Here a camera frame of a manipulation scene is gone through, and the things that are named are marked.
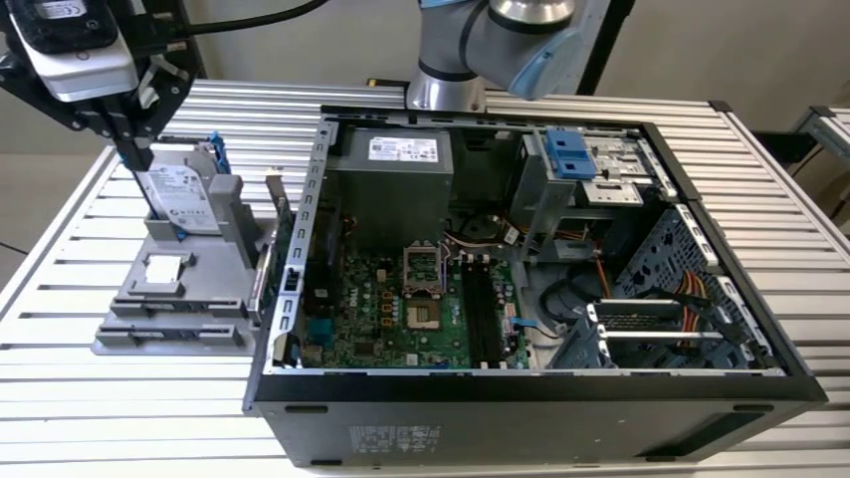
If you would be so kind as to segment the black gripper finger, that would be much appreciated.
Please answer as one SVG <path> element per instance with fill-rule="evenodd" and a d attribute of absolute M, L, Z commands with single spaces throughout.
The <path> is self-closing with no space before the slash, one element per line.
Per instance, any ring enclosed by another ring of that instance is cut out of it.
<path fill-rule="evenodd" d="M 148 170 L 152 163 L 149 146 L 180 107 L 192 82 L 193 74 L 188 67 L 178 66 L 164 56 L 149 57 L 128 114 L 132 147 L 125 153 L 125 167 L 129 170 Z"/>
<path fill-rule="evenodd" d="M 50 95 L 22 61 L 1 62 L 1 89 L 68 129 L 88 129 L 108 139 L 124 166 L 137 170 L 137 102 L 129 94 L 64 103 Z"/>

